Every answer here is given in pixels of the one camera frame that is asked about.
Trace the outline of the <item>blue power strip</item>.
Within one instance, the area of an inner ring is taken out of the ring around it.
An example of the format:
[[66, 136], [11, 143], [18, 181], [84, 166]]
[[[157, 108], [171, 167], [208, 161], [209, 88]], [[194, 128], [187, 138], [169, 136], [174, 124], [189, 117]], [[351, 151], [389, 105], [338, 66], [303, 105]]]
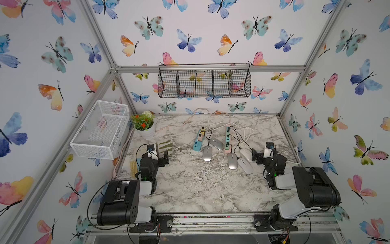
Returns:
[[202, 148], [203, 141], [198, 141], [198, 136], [199, 136], [200, 130], [198, 132], [198, 135], [195, 139], [194, 145], [193, 145], [193, 150], [194, 151], [200, 151]]

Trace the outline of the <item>grey mouse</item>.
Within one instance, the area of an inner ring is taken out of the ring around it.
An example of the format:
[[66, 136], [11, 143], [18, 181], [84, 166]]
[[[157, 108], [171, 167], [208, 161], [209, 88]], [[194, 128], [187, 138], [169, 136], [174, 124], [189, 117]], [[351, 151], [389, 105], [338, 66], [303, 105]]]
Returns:
[[214, 146], [218, 150], [224, 150], [224, 144], [216, 138], [209, 139], [209, 144]]

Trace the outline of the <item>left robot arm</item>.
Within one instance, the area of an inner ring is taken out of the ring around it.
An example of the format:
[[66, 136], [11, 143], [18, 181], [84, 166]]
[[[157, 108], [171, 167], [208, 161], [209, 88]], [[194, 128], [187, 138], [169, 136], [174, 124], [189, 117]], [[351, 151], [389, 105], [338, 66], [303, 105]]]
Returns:
[[123, 225], [132, 224], [152, 224], [157, 226], [157, 216], [154, 207], [144, 207], [139, 205], [139, 197], [151, 195], [156, 190], [156, 175], [160, 167], [169, 164], [169, 152], [164, 151], [161, 158], [154, 159], [142, 155], [140, 161], [140, 172], [136, 176], [141, 176], [135, 180], [111, 180], [101, 186], [93, 196], [101, 196], [98, 200], [99, 209], [95, 215], [94, 224], [87, 213], [89, 224], [99, 230], [104, 230], [103, 226], [110, 226], [115, 229]]

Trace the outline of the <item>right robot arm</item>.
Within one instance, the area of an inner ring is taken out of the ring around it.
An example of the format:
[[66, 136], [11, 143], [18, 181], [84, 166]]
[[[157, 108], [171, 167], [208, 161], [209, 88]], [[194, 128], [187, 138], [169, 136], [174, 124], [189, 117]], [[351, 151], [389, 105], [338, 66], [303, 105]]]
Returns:
[[292, 230], [300, 216], [311, 211], [326, 212], [341, 203], [341, 195], [325, 171], [319, 167], [294, 166], [285, 173], [286, 157], [276, 149], [265, 148], [264, 152], [251, 150], [252, 161], [264, 166], [263, 177], [272, 190], [296, 189], [292, 199], [273, 206], [269, 214], [255, 215], [254, 226], [258, 231], [273, 229]]

